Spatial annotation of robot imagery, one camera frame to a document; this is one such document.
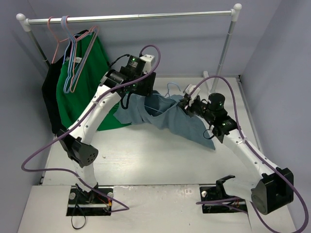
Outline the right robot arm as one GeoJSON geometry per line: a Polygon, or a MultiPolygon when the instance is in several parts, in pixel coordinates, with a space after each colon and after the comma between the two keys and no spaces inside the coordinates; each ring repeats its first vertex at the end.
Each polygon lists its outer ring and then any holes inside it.
{"type": "Polygon", "coordinates": [[[247,137],[224,109],[225,97],[219,93],[209,95],[208,100],[198,94],[185,93],[179,107],[188,116],[203,118],[212,130],[212,137],[229,148],[251,172],[246,181],[228,175],[216,181],[215,194],[221,200],[239,197],[250,201],[262,214],[267,215],[294,200],[290,185],[294,175],[281,169],[266,158],[247,137]]]}

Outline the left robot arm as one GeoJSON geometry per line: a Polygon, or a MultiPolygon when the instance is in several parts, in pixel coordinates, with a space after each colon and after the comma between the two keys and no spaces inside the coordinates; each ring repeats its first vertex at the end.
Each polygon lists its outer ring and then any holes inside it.
{"type": "Polygon", "coordinates": [[[85,203],[93,203],[97,198],[98,182],[93,163],[99,152],[91,145],[94,134],[110,110],[125,95],[151,94],[158,63],[159,59],[153,55],[131,55],[126,66],[121,67],[119,71],[109,69],[77,122],[66,131],[59,132],[61,146],[72,161],[79,180],[79,197],[85,203]]]}

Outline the blue-grey t-shirt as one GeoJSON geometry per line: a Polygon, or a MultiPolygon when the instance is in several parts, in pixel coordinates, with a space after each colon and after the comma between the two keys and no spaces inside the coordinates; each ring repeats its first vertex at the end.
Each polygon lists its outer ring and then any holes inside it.
{"type": "Polygon", "coordinates": [[[150,96],[132,94],[127,109],[118,107],[114,117],[122,124],[149,123],[160,130],[171,133],[215,150],[214,143],[207,139],[209,134],[202,120],[197,116],[188,116],[178,106],[183,98],[172,95],[168,98],[154,91],[150,96]]]}

